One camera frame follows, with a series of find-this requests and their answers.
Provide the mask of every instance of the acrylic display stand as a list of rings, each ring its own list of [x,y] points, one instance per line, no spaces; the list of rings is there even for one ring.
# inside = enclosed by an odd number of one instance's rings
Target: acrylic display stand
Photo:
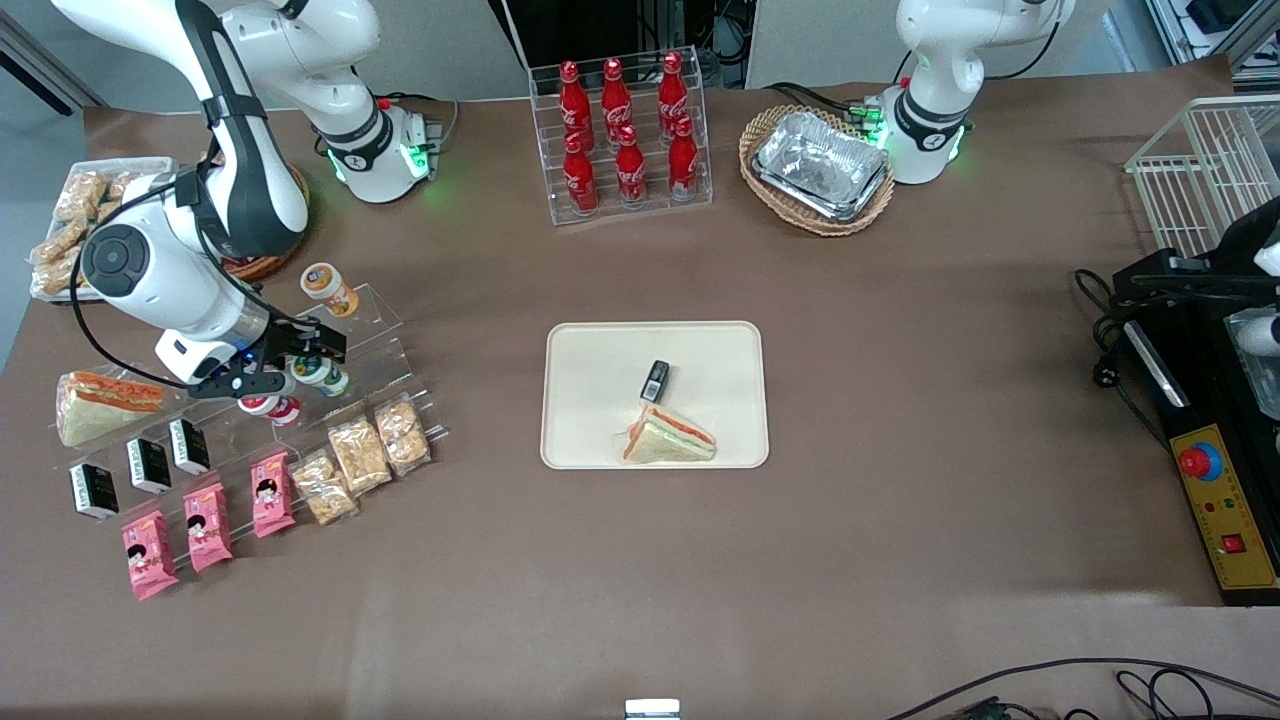
[[[120,530],[128,523],[156,510],[163,512],[169,527],[169,544],[174,562],[182,570],[189,566],[186,552],[187,524],[183,496],[220,482],[227,496],[227,516],[234,543],[250,534],[253,528],[253,488],[250,487],[250,469],[261,460],[285,452],[289,462],[293,462],[315,450],[328,447],[329,427],[360,415],[371,419],[374,409],[401,393],[410,396],[419,410],[428,439],[435,443],[447,434],[447,430],[439,424],[431,396],[421,379],[413,374],[404,356],[404,348],[396,337],[396,331],[402,324],[399,316],[372,287],[362,284],[356,292],[360,295],[360,307],[347,318],[334,318],[319,305],[303,313],[320,318],[326,325],[347,336],[347,363],[342,368],[351,377],[351,383],[338,397],[324,397],[319,389],[298,383],[293,395],[302,402],[302,415],[296,423],[276,428],[265,418],[241,411],[234,401],[195,401],[179,391],[166,388],[161,413],[76,448],[63,447],[56,439],[56,428],[51,428],[54,442],[68,459],[55,470],[68,486],[69,469],[81,462],[90,462],[111,473],[120,511],[110,519],[97,521],[111,529],[111,542],[122,543]],[[140,379],[114,365],[97,368],[95,372]],[[173,466],[169,421],[177,418],[186,418],[205,433],[212,465],[207,473],[191,475]],[[140,491],[129,483],[125,443],[136,437],[143,437],[165,448],[173,488],[163,495]],[[314,523],[306,500],[298,497],[296,492],[292,497],[294,519],[300,524]],[[67,505],[68,512],[72,512],[73,500],[69,487]],[[123,543],[120,553],[123,574]]]
[[[622,79],[631,91],[631,122],[639,135],[637,146],[644,152],[645,177],[649,181],[649,200],[636,210],[622,206],[618,195],[617,165],[604,132],[600,111],[600,92],[604,88],[604,59],[577,64],[579,77],[586,97],[591,102],[591,128],[595,149],[588,154],[595,170],[595,191],[599,208],[582,218],[573,213],[564,182],[564,122],[559,111],[559,65],[544,65],[529,70],[529,97],[534,106],[534,128],[538,133],[538,154],[541,158],[543,178],[547,181],[547,201],[552,210],[553,225],[585,223],[613,215],[643,215],[669,208],[707,205],[712,201],[712,164],[707,146],[707,105],[703,102],[703,72],[698,53],[692,47],[678,49],[685,59],[684,78],[689,88],[689,117],[694,122],[694,142],[698,145],[698,183],[694,197],[685,202],[672,200],[667,181],[671,169],[667,147],[662,143],[658,124],[658,83],[662,82],[662,56],[666,51],[620,55]]]

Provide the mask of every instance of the aluminum foil container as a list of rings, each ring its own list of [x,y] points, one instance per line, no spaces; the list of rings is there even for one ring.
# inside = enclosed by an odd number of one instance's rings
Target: aluminum foil container
[[[813,113],[790,113],[755,151],[751,169],[824,218],[847,223],[888,177],[888,155]]]

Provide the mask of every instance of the sandwich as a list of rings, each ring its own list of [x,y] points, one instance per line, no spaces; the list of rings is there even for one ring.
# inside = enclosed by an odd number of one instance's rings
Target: sandwich
[[[698,425],[658,405],[645,405],[628,430],[626,462],[700,462],[716,457],[716,439]]]
[[[77,370],[58,383],[58,437],[67,447],[131,425],[164,405],[160,386]]]

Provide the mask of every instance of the red bottle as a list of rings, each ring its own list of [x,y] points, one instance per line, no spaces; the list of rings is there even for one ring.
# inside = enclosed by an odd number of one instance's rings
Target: red bottle
[[[644,208],[649,188],[644,177],[644,152],[636,147],[636,127],[627,123],[618,128],[618,193],[627,210]]]
[[[599,199],[595,196],[595,170],[582,154],[582,138],[577,135],[564,137],[564,182],[568,184],[568,200],[573,206],[573,214],[582,218],[594,215],[599,206]]]
[[[577,63],[561,63],[561,117],[564,118],[564,141],[577,136],[584,152],[595,149],[591,135],[591,102],[586,99],[582,83],[577,81]]]
[[[667,159],[671,161],[671,199],[689,202],[698,191],[698,146],[694,143],[694,120],[685,115],[675,124],[676,138],[671,142]]]
[[[604,61],[604,92],[600,95],[604,110],[604,129],[609,133],[609,146],[618,147],[618,131],[631,122],[631,92],[622,82],[622,61],[609,58]]]
[[[671,145],[676,137],[676,120],[689,115],[689,88],[680,74],[682,59],[672,50],[662,59],[662,83],[658,85],[658,123],[662,126],[662,143]]]

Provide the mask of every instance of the pink snack package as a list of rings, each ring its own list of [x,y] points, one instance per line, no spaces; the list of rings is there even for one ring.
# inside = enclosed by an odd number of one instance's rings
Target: pink snack package
[[[273,455],[250,470],[253,488],[253,534],[265,538],[294,523],[289,480],[284,477],[287,452]]]
[[[124,551],[129,556],[129,584],[138,600],[146,600],[178,582],[169,552],[169,527],[160,511],[124,527]]]
[[[214,562],[230,560],[232,529],[227,524],[227,496],[223,484],[214,483],[183,496],[187,509],[187,548],[197,573]]]

